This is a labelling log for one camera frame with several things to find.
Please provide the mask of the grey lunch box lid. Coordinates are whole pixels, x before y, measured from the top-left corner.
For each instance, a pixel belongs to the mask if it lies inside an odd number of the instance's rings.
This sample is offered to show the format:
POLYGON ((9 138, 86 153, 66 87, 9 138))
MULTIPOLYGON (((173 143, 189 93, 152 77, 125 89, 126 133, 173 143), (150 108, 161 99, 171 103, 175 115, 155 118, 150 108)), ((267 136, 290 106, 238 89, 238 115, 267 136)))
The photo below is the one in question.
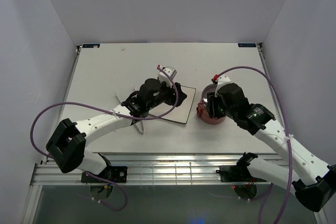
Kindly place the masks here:
POLYGON ((202 102, 203 104, 207 104, 207 95, 208 95, 209 93, 213 93, 213 92, 215 92, 215 90, 216 90, 216 86, 217 86, 217 84, 212 83, 212 84, 207 85, 207 86, 204 88, 204 90, 202 91, 202 96, 201 96, 201 102, 202 102))

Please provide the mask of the metal tongs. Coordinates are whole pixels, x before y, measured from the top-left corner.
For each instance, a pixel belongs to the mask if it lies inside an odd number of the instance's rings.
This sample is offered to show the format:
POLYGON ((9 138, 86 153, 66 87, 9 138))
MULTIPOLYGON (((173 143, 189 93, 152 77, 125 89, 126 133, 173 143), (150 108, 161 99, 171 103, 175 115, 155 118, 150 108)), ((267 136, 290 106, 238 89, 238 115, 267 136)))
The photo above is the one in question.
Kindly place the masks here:
MULTIPOLYGON (((125 101, 131 93, 135 91, 134 85, 125 86, 120 88, 118 91, 115 92, 115 96, 117 97, 118 101, 121 103, 125 101)), ((135 125, 133 125, 137 132, 140 134, 144 134, 144 125, 142 122, 138 122, 135 125)))

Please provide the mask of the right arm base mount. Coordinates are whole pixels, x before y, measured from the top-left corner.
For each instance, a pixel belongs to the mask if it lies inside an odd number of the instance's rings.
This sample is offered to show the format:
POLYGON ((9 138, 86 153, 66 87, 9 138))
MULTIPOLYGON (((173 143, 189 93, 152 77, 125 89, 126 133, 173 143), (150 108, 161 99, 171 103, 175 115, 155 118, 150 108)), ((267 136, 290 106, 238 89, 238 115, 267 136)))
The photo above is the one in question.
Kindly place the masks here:
POLYGON ((215 172, 220 176, 221 182, 265 182, 261 178, 252 177, 247 169, 257 157, 257 154, 244 152, 235 165, 221 165, 215 172))

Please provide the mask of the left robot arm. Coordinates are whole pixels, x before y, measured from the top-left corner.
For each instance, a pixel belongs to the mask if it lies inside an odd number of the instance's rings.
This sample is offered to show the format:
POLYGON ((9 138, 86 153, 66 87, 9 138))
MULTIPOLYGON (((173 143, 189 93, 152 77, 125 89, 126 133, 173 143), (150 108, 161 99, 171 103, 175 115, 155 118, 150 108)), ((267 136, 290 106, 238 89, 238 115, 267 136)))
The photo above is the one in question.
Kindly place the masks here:
POLYGON ((146 119, 149 111, 162 103, 180 106, 186 97, 177 82, 168 86, 164 81, 147 79, 139 90, 133 91, 108 113, 77 122, 62 120, 49 139, 46 149, 62 173, 80 169, 92 173, 98 181, 105 182, 111 177, 110 164, 101 154, 86 150, 87 145, 115 130, 146 119))

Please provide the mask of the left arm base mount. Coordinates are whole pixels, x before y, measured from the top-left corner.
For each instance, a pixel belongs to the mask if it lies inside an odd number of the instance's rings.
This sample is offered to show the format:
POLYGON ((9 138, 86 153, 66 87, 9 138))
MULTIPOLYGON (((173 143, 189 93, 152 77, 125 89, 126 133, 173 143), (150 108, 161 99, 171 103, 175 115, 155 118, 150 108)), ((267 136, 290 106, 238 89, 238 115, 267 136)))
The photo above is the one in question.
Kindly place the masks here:
MULTIPOLYGON (((110 161, 102 156, 105 164, 107 165, 106 168, 96 177, 112 181, 114 183, 126 183, 127 182, 127 173, 128 167, 127 166, 112 166, 110 161)), ((103 181, 93 178, 87 175, 85 172, 81 175, 81 182, 82 183, 103 183, 103 181)))

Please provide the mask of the pink bowl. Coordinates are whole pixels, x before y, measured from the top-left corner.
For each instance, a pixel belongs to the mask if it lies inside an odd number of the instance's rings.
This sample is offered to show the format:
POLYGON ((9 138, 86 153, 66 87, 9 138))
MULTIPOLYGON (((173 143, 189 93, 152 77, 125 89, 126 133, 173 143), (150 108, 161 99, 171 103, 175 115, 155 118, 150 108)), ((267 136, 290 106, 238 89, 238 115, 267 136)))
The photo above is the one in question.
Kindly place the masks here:
POLYGON ((197 108, 196 108, 196 114, 199 118, 205 116, 205 117, 209 117, 208 112, 206 111, 206 105, 203 101, 200 101, 197 104, 197 108))
POLYGON ((222 117, 222 118, 211 118, 209 116, 209 114, 205 111, 199 111, 197 113, 197 117, 202 120, 203 122, 209 124, 209 125, 218 125, 223 123, 226 120, 226 117, 222 117))

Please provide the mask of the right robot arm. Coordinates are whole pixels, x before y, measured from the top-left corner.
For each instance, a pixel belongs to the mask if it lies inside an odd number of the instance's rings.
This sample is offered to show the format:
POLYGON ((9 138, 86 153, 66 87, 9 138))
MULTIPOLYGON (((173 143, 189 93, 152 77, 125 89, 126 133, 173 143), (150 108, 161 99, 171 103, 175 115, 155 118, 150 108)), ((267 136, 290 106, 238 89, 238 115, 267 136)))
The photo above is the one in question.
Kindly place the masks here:
POLYGON ((335 194, 335 166, 319 159, 300 144, 263 105, 249 103, 241 87, 227 83, 209 92, 206 111, 211 118, 228 117, 238 127, 261 140, 275 151, 289 168, 266 162, 256 154, 245 153, 237 162, 242 180, 252 177, 267 180, 290 192, 307 209, 319 212, 335 194))

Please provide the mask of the white square plate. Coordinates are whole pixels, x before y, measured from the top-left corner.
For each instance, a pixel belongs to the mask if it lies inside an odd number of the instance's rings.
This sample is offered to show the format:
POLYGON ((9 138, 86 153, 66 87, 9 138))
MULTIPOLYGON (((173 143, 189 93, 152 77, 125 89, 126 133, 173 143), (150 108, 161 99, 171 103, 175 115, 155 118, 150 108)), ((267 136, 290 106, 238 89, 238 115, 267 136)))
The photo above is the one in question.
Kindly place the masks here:
MULTIPOLYGON (((182 104, 178 107, 176 107, 172 112, 162 117, 162 119, 186 124, 192 104, 194 101, 196 88, 181 86, 182 91, 187 95, 187 98, 182 102, 182 104)), ((167 112, 169 109, 171 109, 172 106, 169 106, 165 103, 160 104, 159 106, 153 108, 149 111, 149 115, 151 116, 159 116, 163 114, 164 112, 167 112)))

